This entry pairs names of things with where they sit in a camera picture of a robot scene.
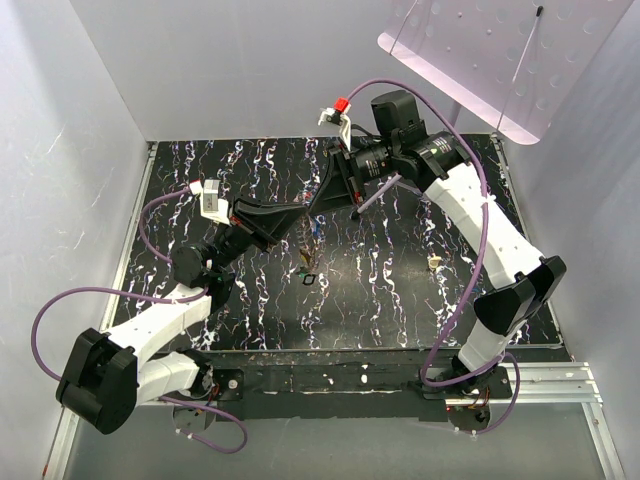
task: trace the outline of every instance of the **small object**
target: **small object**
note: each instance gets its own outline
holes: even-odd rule
[[[313,256],[311,255],[311,253],[305,249],[305,248],[301,248],[300,249],[300,256],[302,257],[302,260],[304,260],[304,263],[307,267],[312,267],[315,262],[313,260]]]
[[[351,119],[347,116],[350,108],[349,100],[341,97],[334,104],[334,108],[322,109],[318,120],[318,125],[330,122],[340,126],[340,141],[347,150],[351,150]]]
[[[316,281],[315,273],[307,273],[304,277],[302,277],[302,284],[306,287],[313,285],[315,281]]]
[[[204,181],[202,190],[202,210],[206,213],[215,213],[218,211],[218,189],[220,180],[207,178]]]
[[[347,100],[344,97],[340,97],[338,98],[338,100],[336,100],[336,103],[333,105],[333,108],[340,113],[347,113],[349,108],[351,108],[351,105],[349,104],[349,100]]]
[[[189,184],[189,189],[194,196],[200,197],[200,215],[216,223],[229,225],[229,202],[220,198],[220,180],[207,178],[204,186],[199,182]]]
[[[437,255],[432,255],[431,257],[429,257],[429,269],[434,272],[440,265],[441,260],[442,257],[439,257]]]

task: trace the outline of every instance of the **purple cable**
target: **purple cable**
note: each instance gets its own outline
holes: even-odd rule
[[[240,420],[238,420],[233,415],[231,415],[230,413],[224,412],[224,411],[219,410],[219,409],[214,408],[214,407],[210,407],[208,405],[200,405],[199,403],[185,402],[184,400],[177,400],[175,398],[167,397],[166,395],[163,395],[162,397],[160,397],[160,400],[164,400],[165,402],[174,403],[176,405],[181,405],[183,407],[197,408],[197,409],[200,409],[200,410],[206,410],[207,412],[215,413],[216,415],[220,415],[221,417],[224,417],[227,420],[231,420],[233,423],[238,425],[240,427],[240,430],[242,430],[242,435],[244,436],[244,438],[242,440],[242,443],[240,443],[240,445],[238,445],[237,447],[234,447],[234,448],[221,447],[221,446],[216,445],[215,443],[213,443],[211,440],[207,440],[206,438],[201,437],[200,435],[196,435],[195,433],[192,433],[189,430],[184,430],[182,428],[178,429],[178,431],[180,433],[182,433],[183,435],[186,435],[187,437],[191,436],[194,440],[197,440],[198,442],[205,444],[207,447],[212,448],[213,450],[215,450],[217,452],[226,453],[226,454],[237,453],[237,452],[239,452],[240,450],[242,450],[244,448],[244,446],[247,444],[247,441],[249,440],[249,432],[247,431],[247,427],[245,426],[245,424],[243,422],[241,422]]]
[[[474,168],[475,168],[475,170],[476,170],[476,172],[478,174],[478,177],[480,178],[480,193],[484,198],[487,198],[487,193],[488,193],[488,190],[487,190],[487,178],[486,178],[486,176],[484,174],[484,170],[482,169],[482,164],[480,163],[480,160],[478,159],[477,155],[471,149],[471,147],[469,147],[467,142],[465,142],[465,140],[462,138],[462,136],[453,127],[453,125],[451,125],[451,123],[444,117],[444,115],[442,115],[433,105],[431,105],[431,103],[422,94],[420,94],[414,88],[410,87],[409,85],[407,85],[407,84],[405,84],[403,82],[398,82],[397,80],[391,80],[391,79],[387,79],[387,78],[374,78],[374,79],[371,79],[371,80],[369,80],[367,82],[364,82],[363,84],[357,86],[349,94],[347,99],[349,101],[351,101],[351,99],[358,92],[360,92],[360,90],[362,90],[365,87],[368,87],[369,85],[373,85],[373,84],[376,84],[376,83],[387,83],[389,85],[395,85],[397,87],[404,88],[405,90],[411,92],[413,95],[418,97],[422,101],[422,103],[424,103],[427,107],[429,107],[429,110],[431,110],[433,112],[433,114],[436,117],[438,117],[438,119],[444,124],[444,126],[447,127],[447,129],[453,134],[453,136],[460,143],[460,145],[462,145],[462,148],[464,148],[464,150],[469,154],[469,156],[471,158],[471,163],[473,163],[473,166],[474,166]],[[427,359],[425,360],[423,367],[420,369],[420,378],[422,379],[422,382],[427,386],[430,386],[430,387],[447,387],[449,385],[454,385],[456,383],[463,382],[463,381],[468,380],[471,377],[475,377],[476,375],[478,375],[478,374],[488,370],[489,368],[493,367],[502,358],[501,356],[498,356],[498,357],[494,358],[493,360],[489,361],[487,364],[485,364],[482,367],[478,368],[477,370],[474,370],[473,372],[470,372],[470,373],[468,373],[466,375],[462,375],[461,377],[456,377],[456,378],[452,378],[452,379],[449,379],[449,380],[445,380],[443,382],[434,382],[434,381],[429,380],[427,378],[427,369],[433,363],[433,360],[435,359],[436,353],[438,352],[438,349],[442,346],[442,343],[444,342],[444,340],[451,334],[451,331],[455,327],[456,323],[458,322],[458,319],[460,318],[460,315],[462,314],[462,310],[464,309],[465,304],[467,303],[467,301],[469,300],[469,297],[471,296],[471,292],[472,292],[473,288],[475,287],[476,283],[478,282],[478,277],[480,276],[480,272],[482,271],[482,262],[484,261],[485,250],[487,248],[487,233],[488,233],[488,230],[489,230],[489,206],[488,206],[487,203],[484,203],[482,205],[482,233],[480,235],[480,245],[478,246],[478,255],[477,255],[477,258],[476,258],[476,263],[475,263],[475,265],[473,267],[473,274],[471,275],[471,279],[469,280],[469,284],[467,285],[467,287],[465,288],[464,292],[462,293],[462,296],[460,297],[460,301],[458,302],[458,305],[456,306],[456,309],[453,312],[453,315],[451,315],[451,317],[449,317],[449,319],[446,320],[444,322],[444,324],[442,325],[442,329],[440,330],[440,334],[438,335],[438,338],[436,339],[436,342],[433,345],[433,347],[431,347],[431,350],[429,351],[429,354],[427,355]]]
[[[151,250],[158,258],[164,260],[167,263],[171,263],[171,259],[169,259],[168,257],[166,257],[165,255],[162,255],[153,245],[151,245],[151,242],[149,241],[149,238],[147,237],[146,233],[145,233],[145,215],[147,214],[147,212],[154,207],[155,205],[158,205],[160,203],[163,203],[167,200],[170,200],[172,198],[175,197],[179,197],[181,195],[184,195],[186,193],[189,193],[190,189],[189,187],[186,187],[178,192],[174,192],[174,193],[169,193],[167,195],[164,195],[162,197],[156,198],[152,201],[150,201],[149,203],[147,203],[144,208],[142,209],[142,212],[140,212],[140,220],[138,223],[138,230],[140,232],[140,238],[142,238],[142,241],[144,242],[144,244],[147,246],[147,248],[149,250]],[[40,309],[40,311],[38,312],[38,314],[36,315],[36,318],[33,321],[33,325],[31,326],[31,353],[33,354],[33,358],[35,359],[36,363],[38,364],[38,366],[42,369],[42,371],[44,373],[46,373],[47,375],[49,375],[51,378],[53,378],[55,381],[59,382],[61,380],[60,375],[58,375],[57,373],[55,373],[53,370],[51,370],[42,360],[42,357],[40,356],[40,352],[38,351],[38,327],[40,326],[40,322],[42,321],[42,317],[44,316],[44,314],[46,313],[47,310],[49,310],[49,308],[56,303],[57,301],[63,299],[64,297],[68,297],[69,295],[73,295],[75,293],[85,293],[85,292],[99,292],[99,293],[109,293],[112,295],[119,295],[121,297],[126,297],[126,298],[133,298],[136,300],[144,300],[147,302],[151,302],[151,303],[161,303],[161,304],[165,304],[165,305],[171,305],[174,303],[188,303],[188,302],[192,302],[195,300],[198,300],[202,297],[204,297],[207,293],[207,289],[205,288],[202,292],[200,292],[197,295],[194,295],[193,297],[187,297],[187,298],[179,298],[179,299],[171,299],[171,298],[157,298],[157,297],[149,297],[147,295],[140,295],[137,293],[130,293],[130,292],[123,292],[121,290],[114,290],[113,288],[106,288],[106,287],[79,287],[79,288],[72,288],[71,290],[67,290],[66,292],[62,292],[59,293],[58,295],[56,295],[55,297],[53,297],[51,300],[49,300],[47,303],[44,304],[44,306]],[[240,427],[240,429],[242,430],[242,434],[244,435],[244,439],[242,440],[242,443],[235,448],[226,448],[226,447],[220,447],[218,445],[216,445],[213,442],[210,442],[209,440],[207,440],[206,438],[203,438],[199,435],[193,434],[187,430],[182,430],[180,429],[180,432],[187,435],[187,436],[191,436],[191,438],[196,439],[197,441],[199,441],[200,443],[203,443],[205,445],[207,445],[208,447],[212,448],[213,450],[216,450],[218,452],[221,453],[236,453],[239,452],[240,450],[242,450],[244,448],[244,446],[247,444],[247,441],[249,440],[249,433],[247,432],[247,428],[245,427],[244,423],[242,423],[240,420],[238,420],[236,417],[234,417],[233,415],[231,415],[230,413],[227,412],[223,412],[222,410],[218,410],[217,408],[214,407],[210,407],[208,405],[199,405],[197,403],[192,403],[192,402],[184,402],[182,400],[176,400],[167,396],[162,396],[160,397],[161,400],[164,400],[165,402],[171,402],[171,403],[175,403],[176,405],[183,405],[186,407],[193,407],[193,408],[199,408],[201,410],[206,410],[208,412],[212,412],[215,413],[217,415],[220,415],[222,417],[225,417],[228,420],[231,420],[232,422],[234,422],[236,425],[238,425]]]
[[[169,257],[167,257],[166,255],[163,255],[162,253],[160,253],[156,247],[151,245],[151,242],[149,241],[149,237],[147,237],[147,232],[145,231],[145,229],[147,227],[147,222],[145,220],[146,216],[147,216],[147,213],[149,212],[149,210],[151,210],[156,205],[164,203],[167,200],[171,200],[172,198],[180,197],[180,196],[185,195],[185,194],[190,193],[190,192],[191,192],[191,189],[189,187],[185,187],[182,190],[178,190],[177,192],[168,193],[167,195],[163,195],[162,197],[158,197],[158,198],[156,198],[154,200],[151,200],[149,203],[147,203],[144,206],[144,208],[142,209],[142,212],[140,212],[140,221],[138,222],[138,232],[140,233],[140,238],[142,239],[144,244],[147,246],[147,248],[156,257],[158,257],[160,260],[162,260],[164,262],[171,263],[171,259]]]
[[[49,300],[47,303],[44,304],[44,306],[40,309],[40,311],[36,315],[36,318],[33,321],[33,325],[31,327],[31,353],[33,353],[33,358],[35,359],[38,366],[42,369],[42,371],[47,375],[49,375],[54,380],[56,380],[57,382],[60,381],[60,375],[58,375],[49,367],[47,367],[47,365],[45,365],[44,361],[42,361],[42,357],[40,356],[40,352],[38,351],[38,340],[37,340],[38,327],[40,326],[40,321],[42,320],[42,317],[54,303],[56,303],[58,300],[63,299],[64,297],[68,297],[69,295],[73,295],[75,293],[84,293],[84,292],[110,293],[112,295],[119,295],[121,297],[134,298],[136,300],[144,300],[152,303],[163,303],[165,305],[170,305],[172,303],[188,303],[188,302],[193,302],[195,300],[198,300],[205,296],[205,294],[207,293],[207,290],[204,289],[202,292],[200,292],[197,295],[194,295],[193,297],[179,298],[179,299],[148,297],[146,295],[122,292],[120,290],[114,290],[113,288],[105,288],[105,287],[79,287],[79,288],[72,288],[71,290],[67,290],[66,292],[59,293],[58,295],[56,295],[55,297],[53,297],[51,300]]]

